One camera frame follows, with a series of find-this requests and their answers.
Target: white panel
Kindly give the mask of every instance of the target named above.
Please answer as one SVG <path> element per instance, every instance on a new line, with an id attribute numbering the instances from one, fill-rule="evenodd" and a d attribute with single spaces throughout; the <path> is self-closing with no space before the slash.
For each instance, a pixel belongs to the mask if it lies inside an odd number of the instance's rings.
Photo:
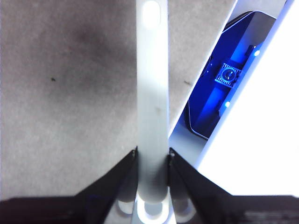
<path id="1" fill-rule="evenodd" d="M 235 195 L 299 195 L 299 1 L 289 0 L 198 170 Z"/>

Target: blue light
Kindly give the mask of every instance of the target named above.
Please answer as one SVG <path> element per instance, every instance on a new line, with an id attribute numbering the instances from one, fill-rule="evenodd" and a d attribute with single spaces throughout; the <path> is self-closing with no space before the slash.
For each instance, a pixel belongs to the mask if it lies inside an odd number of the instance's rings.
<path id="1" fill-rule="evenodd" d="M 225 107 L 229 107 L 229 105 L 230 105 L 229 101 L 225 103 Z"/>
<path id="2" fill-rule="evenodd" d="M 260 54 L 260 50 L 257 50 L 256 52 L 254 52 L 254 56 L 258 56 Z"/>

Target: lens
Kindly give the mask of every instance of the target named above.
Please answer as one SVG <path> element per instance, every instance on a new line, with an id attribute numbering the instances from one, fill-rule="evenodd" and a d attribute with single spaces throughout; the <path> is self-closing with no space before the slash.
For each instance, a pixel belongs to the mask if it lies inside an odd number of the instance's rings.
<path id="1" fill-rule="evenodd" d="M 225 69 L 222 74 L 221 77 L 225 80 L 225 81 L 229 81 L 232 82 L 235 79 L 235 71 L 232 69 Z"/>

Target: white rod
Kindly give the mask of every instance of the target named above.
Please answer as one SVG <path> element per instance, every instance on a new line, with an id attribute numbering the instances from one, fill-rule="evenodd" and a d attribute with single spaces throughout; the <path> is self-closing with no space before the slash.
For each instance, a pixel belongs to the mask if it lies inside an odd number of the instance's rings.
<path id="1" fill-rule="evenodd" d="M 136 0 L 138 194 L 147 203 L 167 195 L 168 4 Z"/>

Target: gray carpet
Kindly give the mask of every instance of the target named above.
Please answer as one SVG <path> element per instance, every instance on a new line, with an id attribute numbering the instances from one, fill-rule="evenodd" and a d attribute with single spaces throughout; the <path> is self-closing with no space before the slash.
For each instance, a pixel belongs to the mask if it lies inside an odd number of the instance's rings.
<path id="1" fill-rule="evenodd" d="M 170 131 L 235 0 L 169 0 Z M 1 199 L 71 195 L 136 146 L 134 0 L 1 1 Z"/>

